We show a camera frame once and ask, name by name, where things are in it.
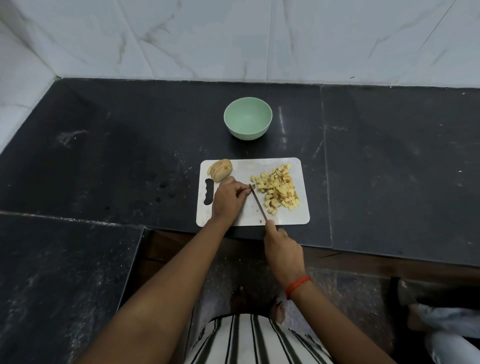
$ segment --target person's left hand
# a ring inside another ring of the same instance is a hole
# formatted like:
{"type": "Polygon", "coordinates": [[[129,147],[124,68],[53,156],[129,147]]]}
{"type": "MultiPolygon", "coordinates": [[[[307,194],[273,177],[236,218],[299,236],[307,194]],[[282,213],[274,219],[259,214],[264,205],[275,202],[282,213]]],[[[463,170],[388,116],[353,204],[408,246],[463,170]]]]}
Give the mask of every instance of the person's left hand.
{"type": "Polygon", "coordinates": [[[249,185],[236,181],[233,176],[225,178],[215,192],[211,220],[230,227],[251,191],[249,185]]]}

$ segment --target person's left arm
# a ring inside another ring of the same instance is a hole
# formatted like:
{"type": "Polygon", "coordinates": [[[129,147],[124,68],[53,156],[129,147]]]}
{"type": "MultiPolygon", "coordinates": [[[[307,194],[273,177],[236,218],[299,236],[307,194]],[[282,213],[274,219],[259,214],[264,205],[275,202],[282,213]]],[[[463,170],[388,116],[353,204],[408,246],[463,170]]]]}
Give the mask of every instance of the person's left arm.
{"type": "Polygon", "coordinates": [[[168,363],[248,185],[228,177],[202,230],[115,314],[79,363],[168,363]]]}

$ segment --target jeans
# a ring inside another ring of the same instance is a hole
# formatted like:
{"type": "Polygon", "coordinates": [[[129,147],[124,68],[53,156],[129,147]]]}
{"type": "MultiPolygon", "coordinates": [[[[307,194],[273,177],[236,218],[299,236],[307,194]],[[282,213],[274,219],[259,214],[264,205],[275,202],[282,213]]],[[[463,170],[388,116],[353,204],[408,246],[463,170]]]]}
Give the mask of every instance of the jeans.
{"type": "Polygon", "coordinates": [[[480,311],[418,306],[431,329],[425,345],[436,364],[480,364],[480,350],[462,337],[480,339],[480,311]]]}

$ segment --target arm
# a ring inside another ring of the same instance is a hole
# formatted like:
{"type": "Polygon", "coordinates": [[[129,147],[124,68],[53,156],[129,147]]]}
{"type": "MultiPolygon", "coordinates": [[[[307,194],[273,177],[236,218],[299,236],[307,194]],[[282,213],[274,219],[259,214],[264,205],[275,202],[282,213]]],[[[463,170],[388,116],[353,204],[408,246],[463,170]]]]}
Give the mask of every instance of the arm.
{"type": "MultiPolygon", "coordinates": [[[[265,225],[265,255],[279,283],[286,289],[305,276],[303,250],[273,221],[265,225]]],[[[395,364],[395,362],[343,315],[311,282],[291,294],[305,320],[338,364],[395,364]]]]}
{"type": "Polygon", "coordinates": [[[168,363],[220,242],[249,193],[233,177],[224,180],[212,218],[125,303],[79,363],[168,363]]]}

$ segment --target bowl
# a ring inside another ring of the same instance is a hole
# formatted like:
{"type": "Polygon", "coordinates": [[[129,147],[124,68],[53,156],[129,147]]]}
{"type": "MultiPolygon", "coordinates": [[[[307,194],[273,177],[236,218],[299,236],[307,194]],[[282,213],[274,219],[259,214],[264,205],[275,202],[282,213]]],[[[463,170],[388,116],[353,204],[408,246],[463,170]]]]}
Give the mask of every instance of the bowl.
{"type": "Polygon", "coordinates": [[[230,103],[223,120],[230,133],[241,140],[260,138],[272,121],[272,109],[256,97],[243,97],[230,103]]]}

